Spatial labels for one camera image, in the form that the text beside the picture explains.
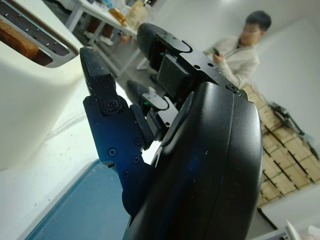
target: beige sweater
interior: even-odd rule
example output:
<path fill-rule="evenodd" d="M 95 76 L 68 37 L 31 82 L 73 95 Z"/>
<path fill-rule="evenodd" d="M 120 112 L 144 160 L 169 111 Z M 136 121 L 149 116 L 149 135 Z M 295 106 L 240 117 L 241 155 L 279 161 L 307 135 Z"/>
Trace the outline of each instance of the beige sweater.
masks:
<path fill-rule="evenodd" d="M 255 46 L 237 49 L 238 38 L 229 36 L 217 41 L 203 53 L 213 59 L 213 48 L 224 54 L 224 61 L 219 64 L 219 72 L 238 88 L 244 88 L 255 72 L 259 62 Z"/>

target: smartphone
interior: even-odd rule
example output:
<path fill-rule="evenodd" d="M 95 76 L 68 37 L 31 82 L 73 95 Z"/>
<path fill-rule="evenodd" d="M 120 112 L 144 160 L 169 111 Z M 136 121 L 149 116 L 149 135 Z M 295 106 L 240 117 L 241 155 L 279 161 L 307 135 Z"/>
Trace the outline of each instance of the smartphone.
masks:
<path fill-rule="evenodd" d="M 215 55 L 220 56 L 220 53 L 216 48 L 213 48 L 213 52 L 214 52 Z"/>

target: white toaster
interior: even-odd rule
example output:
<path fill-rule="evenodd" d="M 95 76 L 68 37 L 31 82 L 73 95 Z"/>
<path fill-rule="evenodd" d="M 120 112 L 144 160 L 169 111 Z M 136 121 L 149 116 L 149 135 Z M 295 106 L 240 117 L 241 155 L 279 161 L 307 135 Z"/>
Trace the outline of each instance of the white toaster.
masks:
<path fill-rule="evenodd" d="M 0 41 L 0 170 L 30 158 L 83 80 L 81 43 L 43 5 L 0 0 L 1 20 L 39 48 L 30 60 Z"/>

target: blue tray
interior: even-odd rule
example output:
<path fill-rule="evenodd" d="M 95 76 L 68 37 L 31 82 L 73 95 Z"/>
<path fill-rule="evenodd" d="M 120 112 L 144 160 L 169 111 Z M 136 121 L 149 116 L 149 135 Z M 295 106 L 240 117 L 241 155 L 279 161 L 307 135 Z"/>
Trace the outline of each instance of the blue tray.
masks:
<path fill-rule="evenodd" d="M 129 218 L 118 175 L 97 160 L 26 239 L 121 240 Z"/>

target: person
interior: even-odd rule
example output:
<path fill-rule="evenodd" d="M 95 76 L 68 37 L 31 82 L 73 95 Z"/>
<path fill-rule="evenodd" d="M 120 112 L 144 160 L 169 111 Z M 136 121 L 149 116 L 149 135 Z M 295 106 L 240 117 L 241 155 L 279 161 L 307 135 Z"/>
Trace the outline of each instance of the person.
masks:
<path fill-rule="evenodd" d="M 225 37 L 203 53 L 218 64 L 218 71 L 238 88 L 244 88 L 259 65 L 256 45 L 271 26 L 271 17 L 255 11 L 245 20 L 240 37 Z"/>

